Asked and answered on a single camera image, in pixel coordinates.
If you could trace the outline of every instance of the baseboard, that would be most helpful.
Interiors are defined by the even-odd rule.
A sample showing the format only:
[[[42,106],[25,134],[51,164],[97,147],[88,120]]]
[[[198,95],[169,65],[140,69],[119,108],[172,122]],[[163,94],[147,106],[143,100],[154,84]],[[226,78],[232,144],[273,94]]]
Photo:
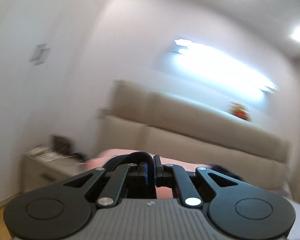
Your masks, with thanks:
[[[2,208],[3,206],[5,206],[6,204],[8,204],[14,197],[20,195],[21,193],[22,193],[22,192],[20,191],[20,192],[14,194],[13,196],[8,197],[8,198],[6,198],[6,199],[0,201],[0,208]]]

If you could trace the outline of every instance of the drawer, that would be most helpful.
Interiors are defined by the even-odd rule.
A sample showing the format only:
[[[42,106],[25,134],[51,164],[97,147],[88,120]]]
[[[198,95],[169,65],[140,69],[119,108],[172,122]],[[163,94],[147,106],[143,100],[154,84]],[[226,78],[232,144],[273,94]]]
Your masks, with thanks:
[[[67,179],[69,176],[61,174],[44,163],[31,158],[25,158],[23,171],[23,191],[28,192],[36,188],[44,187],[57,181]]]

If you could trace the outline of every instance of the bright wall lamp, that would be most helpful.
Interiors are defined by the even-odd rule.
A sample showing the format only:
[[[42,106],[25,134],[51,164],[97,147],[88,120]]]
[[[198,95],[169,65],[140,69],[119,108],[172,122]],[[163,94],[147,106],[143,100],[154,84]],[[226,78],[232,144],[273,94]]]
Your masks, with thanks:
[[[176,49],[171,51],[182,54],[184,70],[198,77],[252,86],[271,94],[279,90],[270,79],[219,49],[183,39],[175,40],[175,43]]]

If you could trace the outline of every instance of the silver screw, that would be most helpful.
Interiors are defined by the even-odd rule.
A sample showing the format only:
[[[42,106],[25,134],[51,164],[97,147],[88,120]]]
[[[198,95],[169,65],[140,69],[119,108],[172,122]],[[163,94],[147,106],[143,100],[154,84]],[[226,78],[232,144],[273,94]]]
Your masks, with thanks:
[[[189,206],[197,206],[201,204],[201,200],[196,197],[189,197],[185,200],[185,202]]]
[[[108,206],[113,204],[114,200],[109,197],[102,197],[98,199],[98,204],[103,205],[103,206]]]

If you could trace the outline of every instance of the ribbed gray panel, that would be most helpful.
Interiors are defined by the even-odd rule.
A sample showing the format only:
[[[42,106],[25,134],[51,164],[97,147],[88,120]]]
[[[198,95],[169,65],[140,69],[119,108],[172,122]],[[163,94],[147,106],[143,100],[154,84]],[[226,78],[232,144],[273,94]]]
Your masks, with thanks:
[[[230,239],[233,238],[215,230],[200,210],[185,208],[176,199],[123,199],[114,208],[97,211],[85,228],[65,238],[65,240]]]

